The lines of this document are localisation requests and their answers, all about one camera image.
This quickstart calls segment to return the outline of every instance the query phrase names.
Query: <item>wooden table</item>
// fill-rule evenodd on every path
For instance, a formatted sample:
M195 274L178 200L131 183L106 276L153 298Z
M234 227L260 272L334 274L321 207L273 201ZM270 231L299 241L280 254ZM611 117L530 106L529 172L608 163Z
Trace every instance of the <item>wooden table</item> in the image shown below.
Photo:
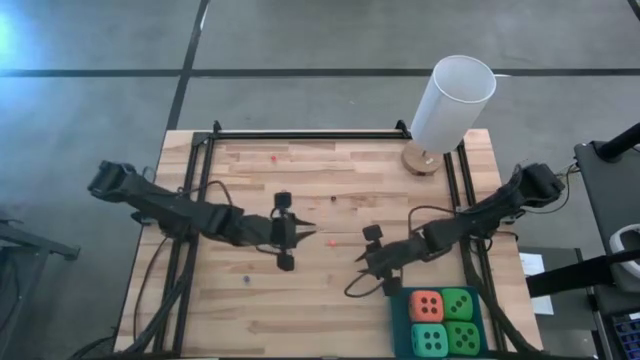
M157 170L158 185L168 189L182 185L192 133L167 133ZM471 130L465 141L480 200L501 185L491 141L487 130ZM290 273L279 271L274 257L253 248L233 248L201 237L182 355L392 356L388 300L381 291L362 299L347 298L343 289L364 267L354 263L364 250L363 227L380 224L383 243L390 242L406 237L407 213L412 207L451 207L445 168L434 176L409 174L400 162L404 143L217 141L211 179L227 184L237 206L247 213L267 216L273 207L273 194L287 190L294 196L292 210L300 218L315 222L319 232L294 250L296 269ZM460 173L458 179L464 198ZM217 187L208 190L207 200L225 202ZM446 216L421 210L414 216L414 224ZM116 350L132 342L134 304L149 260L162 239L155 227L142 233ZM328 246L330 240L336 241L335 247ZM140 330L160 304L169 247L163 249L145 289L138 317ZM489 258L501 306L525 338L541 348L514 239L496 236ZM245 275L250 276L249 284L243 281ZM354 292L367 290L375 283L374 278L368 278ZM405 267L405 286L464 284L457 246L437 261ZM492 347L487 315L485 308L485 328ZM173 338L173 320L169 322L168 342Z

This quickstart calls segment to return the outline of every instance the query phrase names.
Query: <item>white cylinder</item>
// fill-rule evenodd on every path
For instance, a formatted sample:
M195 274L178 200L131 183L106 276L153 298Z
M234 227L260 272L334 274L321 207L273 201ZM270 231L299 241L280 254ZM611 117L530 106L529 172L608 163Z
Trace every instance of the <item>white cylinder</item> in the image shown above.
M448 56L436 64L422 95L411 135L430 153L458 146L496 90L496 78L480 60Z

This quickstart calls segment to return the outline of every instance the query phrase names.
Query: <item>concrete floor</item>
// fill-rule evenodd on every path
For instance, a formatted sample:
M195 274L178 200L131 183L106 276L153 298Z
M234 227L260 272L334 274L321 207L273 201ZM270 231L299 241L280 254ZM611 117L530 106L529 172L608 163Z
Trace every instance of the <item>concrete floor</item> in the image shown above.
M0 70L179 69L198 5L5 0ZM637 68L639 33L624 0L213 0L194 67L431 68L462 53L493 68ZM389 128L411 120L427 81L191 79L178 128ZM140 228L86 186L102 159L156 165L177 83L0 78L0 210L82 247L76 262L51 258L20 358L64 359L117 325ZM640 77L501 77L475 126L490 129L504 179L521 162L560 168L574 144L638 121L638 88ZM579 177L571 193L561 212L519 221L523 244L601 253Z

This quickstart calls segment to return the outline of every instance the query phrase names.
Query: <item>orange dice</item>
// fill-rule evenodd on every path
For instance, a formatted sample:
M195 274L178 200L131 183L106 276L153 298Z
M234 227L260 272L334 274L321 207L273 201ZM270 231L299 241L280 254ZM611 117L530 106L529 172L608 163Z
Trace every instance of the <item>orange dice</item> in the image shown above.
M409 297L409 316L413 322L441 322L443 309L442 296L436 291L417 290Z

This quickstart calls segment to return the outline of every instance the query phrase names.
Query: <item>foam dice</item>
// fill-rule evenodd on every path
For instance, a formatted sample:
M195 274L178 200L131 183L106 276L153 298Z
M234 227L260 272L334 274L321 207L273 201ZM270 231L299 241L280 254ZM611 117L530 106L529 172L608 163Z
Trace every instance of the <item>foam dice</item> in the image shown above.
M449 352L447 331L441 324L414 324L411 327L413 353L420 357L445 357Z
M448 321L447 342L451 354L475 356L480 352L480 333L473 323Z
M414 291L409 297L409 316L413 322L441 322L442 296L431 290Z
M473 316L473 301L471 295L464 289L443 289L444 318L446 320L471 321Z

